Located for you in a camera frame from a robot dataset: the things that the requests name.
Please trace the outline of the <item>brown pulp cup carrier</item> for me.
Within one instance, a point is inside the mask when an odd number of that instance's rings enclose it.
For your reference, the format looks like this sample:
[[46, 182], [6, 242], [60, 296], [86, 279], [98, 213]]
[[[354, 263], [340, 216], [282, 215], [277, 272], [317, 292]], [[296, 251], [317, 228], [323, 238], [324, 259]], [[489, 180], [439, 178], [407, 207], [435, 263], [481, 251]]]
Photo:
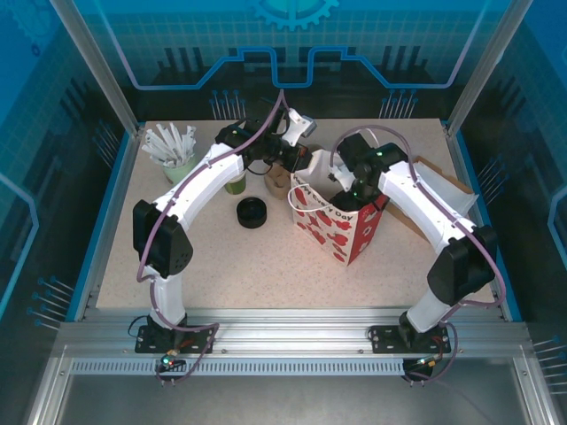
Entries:
[[291, 188], [291, 173], [282, 166], [274, 164], [264, 175], [264, 182], [271, 196], [285, 200]]

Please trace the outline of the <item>red white paper gift bag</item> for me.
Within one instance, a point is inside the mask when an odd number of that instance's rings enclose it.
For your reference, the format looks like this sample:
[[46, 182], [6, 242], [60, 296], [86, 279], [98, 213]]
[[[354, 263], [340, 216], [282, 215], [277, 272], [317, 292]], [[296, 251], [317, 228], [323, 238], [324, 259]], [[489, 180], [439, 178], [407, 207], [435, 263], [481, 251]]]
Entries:
[[304, 234], [344, 266], [371, 243], [389, 198], [363, 201], [330, 178], [330, 160], [343, 161], [329, 151], [313, 153], [309, 166], [291, 174], [287, 202], [293, 222]]

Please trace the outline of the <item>mint green holder cup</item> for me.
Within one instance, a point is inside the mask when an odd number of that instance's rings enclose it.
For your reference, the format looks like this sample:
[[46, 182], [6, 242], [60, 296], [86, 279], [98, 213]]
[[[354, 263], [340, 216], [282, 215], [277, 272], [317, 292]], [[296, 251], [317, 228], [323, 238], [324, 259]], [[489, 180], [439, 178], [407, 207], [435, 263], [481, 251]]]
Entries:
[[193, 154], [188, 161], [182, 166], [163, 166], [162, 171], [167, 179], [167, 182], [171, 186], [177, 185], [181, 182], [187, 174], [189, 174], [192, 169], [198, 163], [198, 158], [195, 154]]

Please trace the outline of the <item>aluminium frame post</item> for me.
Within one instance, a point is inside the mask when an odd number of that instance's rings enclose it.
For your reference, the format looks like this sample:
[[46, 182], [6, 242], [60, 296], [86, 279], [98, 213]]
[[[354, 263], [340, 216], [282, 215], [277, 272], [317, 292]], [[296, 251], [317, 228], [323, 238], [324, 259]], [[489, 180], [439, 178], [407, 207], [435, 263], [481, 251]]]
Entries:
[[493, 70], [500, 62], [532, 2], [533, 0], [510, 0], [508, 8], [503, 13], [498, 27], [486, 45], [475, 70], [449, 116], [447, 135], [450, 138], [456, 138], [457, 132], [478, 100]]
[[137, 135], [139, 126], [135, 114], [74, 2], [72, 0], [49, 1], [121, 125], [129, 135]]

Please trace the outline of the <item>blue aluminium table edge rail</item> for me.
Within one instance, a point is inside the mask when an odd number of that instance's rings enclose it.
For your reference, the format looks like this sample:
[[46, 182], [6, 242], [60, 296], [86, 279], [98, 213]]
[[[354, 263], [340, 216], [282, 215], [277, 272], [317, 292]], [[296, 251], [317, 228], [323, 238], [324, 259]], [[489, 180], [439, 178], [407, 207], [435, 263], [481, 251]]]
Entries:
[[141, 132], [138, 132], [129, 137], [124, 135], [120, 144], [85, 258], [74, 286], [74, 293], [67, 308], [65, 322], [82, 320], [89, 306], [92, 290], [97, 290], [104, 279], [140, 141]]

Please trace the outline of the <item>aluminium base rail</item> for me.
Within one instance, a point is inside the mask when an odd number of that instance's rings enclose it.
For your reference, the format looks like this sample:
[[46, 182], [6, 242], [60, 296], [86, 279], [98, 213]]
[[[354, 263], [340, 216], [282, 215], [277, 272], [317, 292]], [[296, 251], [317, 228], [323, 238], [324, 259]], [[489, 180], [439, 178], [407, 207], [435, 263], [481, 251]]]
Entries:
[[[215, 358], [368, 358], [367, 331], [395, 325], [400, 308], [228, 309], [190, 308], [191, 324], [217, 323]], [[127, 333], [136, 309], [89, 309], [79, 322], [61, 324], [54, 357], [131, 358], [135, 340]], [[458, 358], [497, 359], [533, 354], [527, 326], [504, 321], [498, 309], [465, 307], [453, 315]]]

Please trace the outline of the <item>aluminium frame bar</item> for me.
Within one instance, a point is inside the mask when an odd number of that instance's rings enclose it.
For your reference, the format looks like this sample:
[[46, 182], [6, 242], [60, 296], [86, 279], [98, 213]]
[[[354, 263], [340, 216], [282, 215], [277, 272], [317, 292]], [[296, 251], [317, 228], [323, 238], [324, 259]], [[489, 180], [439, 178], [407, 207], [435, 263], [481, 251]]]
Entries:
[[65, 351], [50, 356], [26, 425], [57, 425], [70, 382], [73, 358]]
[[525, 417], [529, 425], [562, 425], [563, 417], [554, 405], [540, 364], [524, 355], [513, 358]]

